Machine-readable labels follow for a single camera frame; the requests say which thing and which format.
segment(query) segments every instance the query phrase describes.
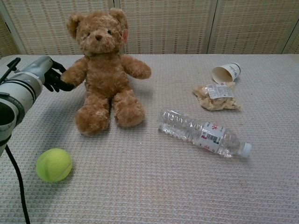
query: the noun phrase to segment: bottle label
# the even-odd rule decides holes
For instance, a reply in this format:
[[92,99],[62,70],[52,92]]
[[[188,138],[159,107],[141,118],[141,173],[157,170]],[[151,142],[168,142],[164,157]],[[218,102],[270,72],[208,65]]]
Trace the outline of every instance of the bottle label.
[[232,90],[225,84],[211,84],[206,86],[211,99],[234,97]]
[[205,123],[202,128],[199,145],[213,153],[220,147],[220,142],[224,135],[225,128],[210,122]]

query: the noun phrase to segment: teddy bear ear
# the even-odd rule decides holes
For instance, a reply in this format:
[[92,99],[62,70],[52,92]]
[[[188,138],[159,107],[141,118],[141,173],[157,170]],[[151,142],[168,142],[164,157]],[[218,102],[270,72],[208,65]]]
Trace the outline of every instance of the teddy bear ear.
[[76,39],[77,27],[79,23],[84,19],[84,16],[79,12],[74,12],[70,15],[66,27],[72,38]]
[[111,8],[109,14],[121,24],[121,29],[128,29],[127,17],[120,8]]

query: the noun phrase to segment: paper cup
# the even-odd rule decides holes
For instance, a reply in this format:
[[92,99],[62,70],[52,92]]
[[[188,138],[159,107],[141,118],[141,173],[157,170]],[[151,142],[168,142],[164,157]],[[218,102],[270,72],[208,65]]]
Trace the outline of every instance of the paper cup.
[[230,63],[213,68],[212,77],[218,84],[223,82],[233,82],[241,73],[240,65]]

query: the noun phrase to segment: teddy bear head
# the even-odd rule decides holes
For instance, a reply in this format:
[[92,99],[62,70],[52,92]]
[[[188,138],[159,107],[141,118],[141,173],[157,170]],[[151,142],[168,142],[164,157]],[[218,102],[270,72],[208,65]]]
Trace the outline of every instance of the teddy bear head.
[[127,43],[128,21],[117,8],[111,8],[108,13],[96,11],[87,15],[74,12],[67,29],[86,56],[118,53]]

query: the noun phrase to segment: gray tablecloth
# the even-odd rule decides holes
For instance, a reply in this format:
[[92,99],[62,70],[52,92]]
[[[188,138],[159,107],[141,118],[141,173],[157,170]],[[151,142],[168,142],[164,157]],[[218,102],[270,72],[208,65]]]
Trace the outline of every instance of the gray tablecloth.
[[[299,223],[298,55],[134,55],[152,68],[132,79],[146,120],[123,129],[112,119],[101,135],[81,136],[73,121],[85,98],[44,88],[9,146],[20,166],[33,224],[99,223]],[[16,56],[0,60],[0,73]],[[19,69],[39,56],[20,56]],[[52,56],[66,68],[81,56]],[[242,109],[211,112],[192,88],[211,84],[215,66],[242,68],[235,96]],[[234,130],[252,144],[248,159],[223,158],[160,133],[162,108],[186,112]],[[73,159],[71,174],[50,184],[35,163],[60,147]],[[4,152],[0,157],[0,223],[25,223],[19,183]]]

